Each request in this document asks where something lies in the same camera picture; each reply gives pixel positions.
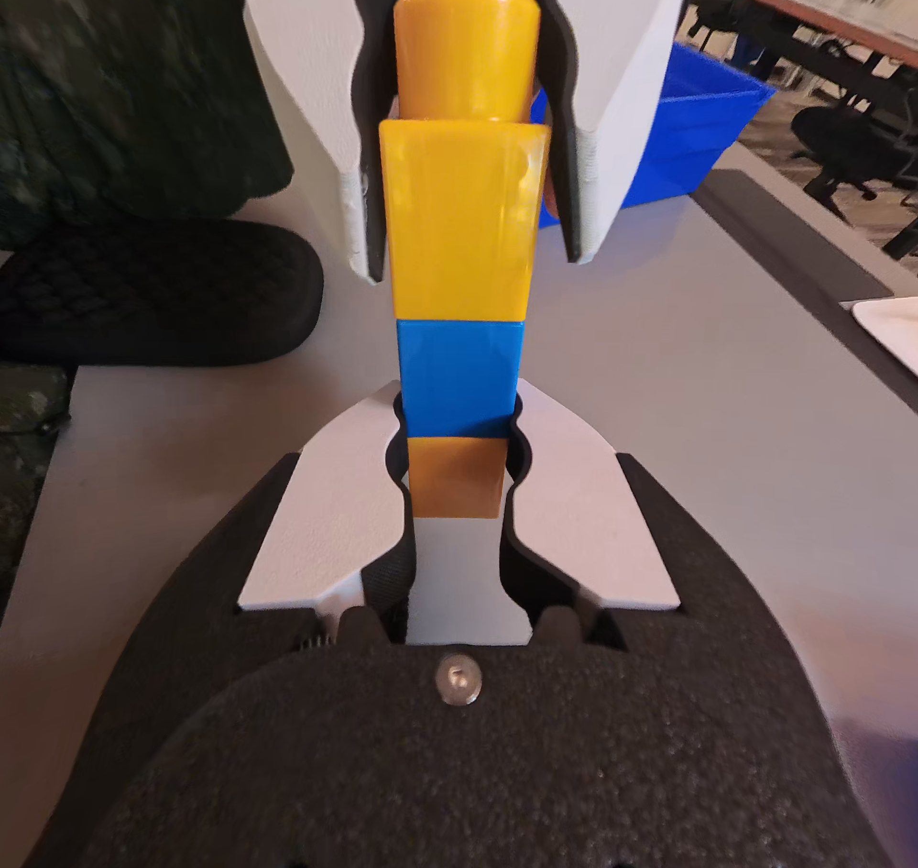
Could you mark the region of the blue plastic bin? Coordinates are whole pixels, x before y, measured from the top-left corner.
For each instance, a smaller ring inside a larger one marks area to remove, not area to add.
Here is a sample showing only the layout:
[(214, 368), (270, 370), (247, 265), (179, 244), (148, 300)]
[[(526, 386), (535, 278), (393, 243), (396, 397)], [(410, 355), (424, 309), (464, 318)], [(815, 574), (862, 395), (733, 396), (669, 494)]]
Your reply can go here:
[(600, 68), (589, 61), (590, 89), (611, 77), (611, 96), (581, 109), (571, 101), (575, 117), (591, 116), (575, 122), (575, 179), (592, 252), (617, 208), (694, 192), (774, 93), (660, 29), (612, 51)]

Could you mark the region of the green fleece jacket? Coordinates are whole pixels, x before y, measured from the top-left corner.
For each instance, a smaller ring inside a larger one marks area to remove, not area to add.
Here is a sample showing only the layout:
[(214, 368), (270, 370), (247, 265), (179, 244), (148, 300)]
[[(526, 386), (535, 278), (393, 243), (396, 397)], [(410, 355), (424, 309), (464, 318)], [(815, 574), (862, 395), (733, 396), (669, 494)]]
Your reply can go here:
[(1, 610), (18, 566), (59, 434), (70, 422), (72, 374), (56, 366), (1, 365)]

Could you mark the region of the yellow mega block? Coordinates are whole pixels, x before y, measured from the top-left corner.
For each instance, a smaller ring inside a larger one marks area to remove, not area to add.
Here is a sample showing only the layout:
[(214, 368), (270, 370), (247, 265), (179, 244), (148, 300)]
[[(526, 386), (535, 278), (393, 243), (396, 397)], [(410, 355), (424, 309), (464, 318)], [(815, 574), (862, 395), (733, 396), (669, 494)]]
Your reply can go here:
[(408, 489), (417, 519), (497, 519), (507, 438), (407, 438)]
[(379, 126), (400, 321), (523, 323), (551, 130), (530, 121), (535, 0), (398, 0)]

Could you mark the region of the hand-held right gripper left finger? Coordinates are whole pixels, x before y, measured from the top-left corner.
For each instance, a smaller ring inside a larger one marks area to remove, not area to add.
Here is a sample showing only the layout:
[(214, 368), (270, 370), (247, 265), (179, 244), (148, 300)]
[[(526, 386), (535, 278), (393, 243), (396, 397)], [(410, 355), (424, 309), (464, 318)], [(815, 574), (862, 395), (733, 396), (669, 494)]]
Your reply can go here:
[(241, 610), (308, 608), (324, 625), (398, 604), (415, 579), (407, 439), (393, 380), (305, 444), (240, 591)]

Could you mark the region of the blue mega block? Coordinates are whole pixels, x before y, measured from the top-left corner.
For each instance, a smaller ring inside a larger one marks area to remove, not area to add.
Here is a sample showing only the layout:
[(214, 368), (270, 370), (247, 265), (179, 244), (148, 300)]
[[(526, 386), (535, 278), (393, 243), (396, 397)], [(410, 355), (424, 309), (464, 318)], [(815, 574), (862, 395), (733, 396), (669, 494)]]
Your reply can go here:
[(397, 320), (409, 438), (506, 438), (524, 322)]

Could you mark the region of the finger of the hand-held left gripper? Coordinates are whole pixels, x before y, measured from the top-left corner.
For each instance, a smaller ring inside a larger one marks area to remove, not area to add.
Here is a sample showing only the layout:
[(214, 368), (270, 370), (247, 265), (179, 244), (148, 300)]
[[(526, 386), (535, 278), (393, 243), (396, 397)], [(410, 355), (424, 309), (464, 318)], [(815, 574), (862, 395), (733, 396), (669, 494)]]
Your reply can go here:
[(568, 262), (598, 254), (659, 103), (682, 0), (536, 0), (536, 76), (552, 118), (549, 169)]
[(397, 0), (245, 0), (246, 30), (294, 166), (294, 188), (328, 253), (384, 278), (378, 128), (396, 97)]

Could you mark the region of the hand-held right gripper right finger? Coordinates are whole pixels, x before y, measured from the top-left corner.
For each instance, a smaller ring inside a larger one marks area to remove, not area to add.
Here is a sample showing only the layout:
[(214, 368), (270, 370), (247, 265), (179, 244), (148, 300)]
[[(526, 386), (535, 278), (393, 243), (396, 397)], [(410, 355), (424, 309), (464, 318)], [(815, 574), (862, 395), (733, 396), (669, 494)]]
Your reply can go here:
[(612, 445), (518, 381), (520, 445), (504, 531), (513, 549), (599, 608), (671, 611), (680, 600)]

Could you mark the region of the black office chair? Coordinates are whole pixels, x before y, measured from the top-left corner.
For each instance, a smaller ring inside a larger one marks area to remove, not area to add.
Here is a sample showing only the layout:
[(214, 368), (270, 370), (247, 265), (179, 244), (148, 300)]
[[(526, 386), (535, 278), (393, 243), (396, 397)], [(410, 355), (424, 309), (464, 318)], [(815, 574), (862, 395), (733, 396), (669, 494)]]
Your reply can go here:
[(916, 127), (907, 127), (889, 113), (853, 106), (808, 107), (792, 118), (790, 130), (803, 145), (796, 156), (820, 167), (804, 192), (842, 221), (847, 218), (834, 194), (843, 185), (870, 200), (876, 197), (867, 187), (872, 181), (916, 191)]
[(753, 0), (684, 0), (682, 16), (690, 6), (695, 9), (696, 19), (688, 38), (695, 38), (702, 29), (707, 31), (698, 47), (700, 52), (705, 51), (715, 33), (734, 34), (736, 41), (727, 63), (762, 82), (769, 81), (779, 56), (767, 51), (759, 39), (774, 27), (774, 10)]

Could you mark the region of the black textured pad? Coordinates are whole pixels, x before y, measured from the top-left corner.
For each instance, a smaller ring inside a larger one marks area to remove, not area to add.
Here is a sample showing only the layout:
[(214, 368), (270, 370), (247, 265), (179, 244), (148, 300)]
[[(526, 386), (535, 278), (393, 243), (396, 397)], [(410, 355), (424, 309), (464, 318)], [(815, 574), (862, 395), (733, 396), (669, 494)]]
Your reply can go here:
[(61, 367), (259, 364), (306, 341), (323, 291), (313, 247), (268, 224), (59, 224), (2, 265), (1, 357)]

